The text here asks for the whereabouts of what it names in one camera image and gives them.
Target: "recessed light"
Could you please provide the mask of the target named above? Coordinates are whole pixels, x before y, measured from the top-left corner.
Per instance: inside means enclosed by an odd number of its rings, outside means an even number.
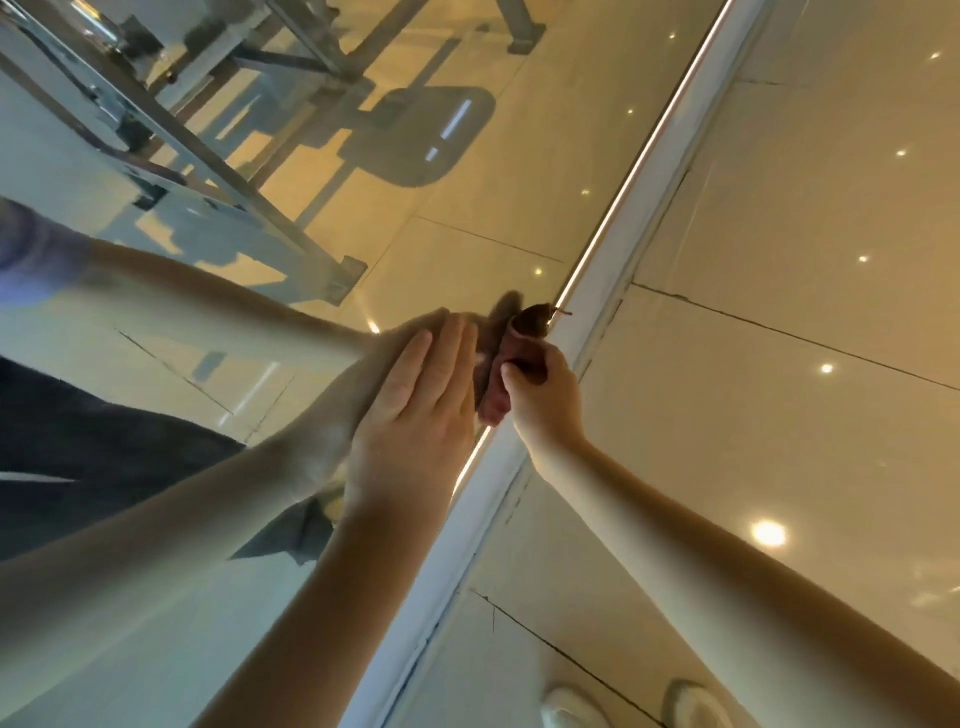
[[[757,521],[750,526],[750,534],[761,546],[778,548],[786,544],[786,528],[776,521]]]

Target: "forearm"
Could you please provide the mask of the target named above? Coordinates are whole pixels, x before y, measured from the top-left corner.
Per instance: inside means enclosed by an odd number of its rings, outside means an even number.
[[[189,591],[292,505],[295,480],[276,446],[250,449],[0,565],[0,718]]]
[[[594,448],[540,466],[761,725],[955,724],[949,675],[794,571]]]
[[[132,336],[332,369],[352,364],[373,340],[199,268],[99,240],[81,278],[45,306]]]
[[[335,728],[435,535],[413,519],[341,523],[310,580],[196,728]]]

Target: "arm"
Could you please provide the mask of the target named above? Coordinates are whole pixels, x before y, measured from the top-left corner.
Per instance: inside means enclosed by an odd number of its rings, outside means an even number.
[[[200,268],[103,240],[90,242],[83,274],[44,306],[132,336],[286,364],[343,369],[373,339]]]
[[[344,519],[316,571],[197,728],[339,724],[473,445],[476,328],[453,317],[431,338],[411,343],[357,430]]]
[[[380,337],[263,444],[129,511],[0,564],[0,719],[191,589],[346,456],[403,347],[440,312]]]
[[[0,304],[42,305],[205,351],[344,368],[372,334],[315,319],[163,255],[113,245],[0,198]]]
[[[960,686],[775,559],[641,482],[584,436],[576,376],[504,376],[534,465],[758,723],[952,726]]]

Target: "brown cloth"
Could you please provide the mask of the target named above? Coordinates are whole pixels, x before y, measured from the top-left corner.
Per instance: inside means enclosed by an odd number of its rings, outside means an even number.
[[[500,351],[493,360],[487,389],[477,407],[481,425],[497,426],[510,413],[510,395],[503,383],[500,368],[507,362],[515,365],[535,384],[546,381],[546,358],[543,339],[557,309],[539,303],[523,309],[507,325],[500,340]]]

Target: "shoe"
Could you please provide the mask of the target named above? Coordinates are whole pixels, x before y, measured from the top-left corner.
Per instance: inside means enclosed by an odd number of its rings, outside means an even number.
[[[554,688],[540,704],[543,728],[612,728],[603,712],[573,688]]]
[[[667,689],[663,725],[667,728],[733,728],[730,714],[702,685],[677,680]]]

